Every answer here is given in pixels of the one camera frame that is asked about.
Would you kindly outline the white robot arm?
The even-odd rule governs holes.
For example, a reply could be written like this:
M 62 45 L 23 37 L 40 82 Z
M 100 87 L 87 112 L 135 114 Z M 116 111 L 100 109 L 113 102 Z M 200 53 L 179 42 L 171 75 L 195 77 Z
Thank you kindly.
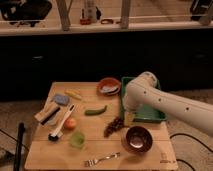
M 157 83 L 156 76 L 148 71 L 128 82 L 122 98 L 124 109 L 134 113 L 141 105 L 149 105 L 213 137 L 212 104 L 161 91 Z

